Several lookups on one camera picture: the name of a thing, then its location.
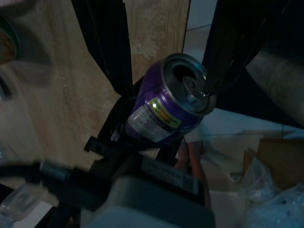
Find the bubble wrap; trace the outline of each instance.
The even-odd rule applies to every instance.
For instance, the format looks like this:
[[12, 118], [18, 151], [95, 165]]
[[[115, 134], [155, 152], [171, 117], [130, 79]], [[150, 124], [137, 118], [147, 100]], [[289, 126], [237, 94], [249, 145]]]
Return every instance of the bubble wrap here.
[[304, 228], [304, 185], [279, 193], [269, 169], [256, 158], [242, 180], [240, 194], [247, 203], [247, 227]]

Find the purple can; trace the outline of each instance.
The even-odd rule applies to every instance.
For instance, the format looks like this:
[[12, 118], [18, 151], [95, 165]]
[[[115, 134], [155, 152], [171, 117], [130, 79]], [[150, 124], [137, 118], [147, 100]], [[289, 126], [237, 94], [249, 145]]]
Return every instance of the purple can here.
[[203, 93], [206, 70], [195, 58], [172, 54], [144, 76], [125, 133], [146, 148], [162, 147], [196, 128], [215, 107]]

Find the yellow label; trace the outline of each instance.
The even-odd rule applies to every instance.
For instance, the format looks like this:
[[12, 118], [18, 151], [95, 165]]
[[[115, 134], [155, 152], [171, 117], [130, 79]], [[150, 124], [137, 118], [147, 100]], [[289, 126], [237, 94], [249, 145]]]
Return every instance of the yellow label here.
[[158, 98], [153, 98], [150, 100], [148, 105], [154, 111], [157, 117], [169, 127], [178, 128], [180, 126], [181, 121], [171, 115]]

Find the wooden surface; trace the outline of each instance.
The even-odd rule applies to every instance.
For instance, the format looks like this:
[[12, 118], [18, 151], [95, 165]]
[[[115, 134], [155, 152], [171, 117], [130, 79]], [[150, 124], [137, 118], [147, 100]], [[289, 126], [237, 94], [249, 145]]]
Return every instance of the wooden surface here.
[[[125, 0], [134, 82], [150, 64], [183, 48], [190, 0]], [[0, 66], [13, 93], [0, 102], [0, 139], [21, 160], [89, 168], [83, 147], [119, 97], [87, 51], [70, 0], [0, 9], [21, 41], [19, 60]]]

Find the can opening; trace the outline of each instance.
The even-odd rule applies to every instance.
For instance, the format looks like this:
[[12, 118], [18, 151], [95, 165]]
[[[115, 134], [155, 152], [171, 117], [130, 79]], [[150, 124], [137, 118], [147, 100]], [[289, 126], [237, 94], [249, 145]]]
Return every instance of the can opening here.
[[194, 72], [187, 66], [178, 65], [173, 68], [173, 74], [180, 82], [183, 82], [182, 78], [185, 76], [195, 79]]

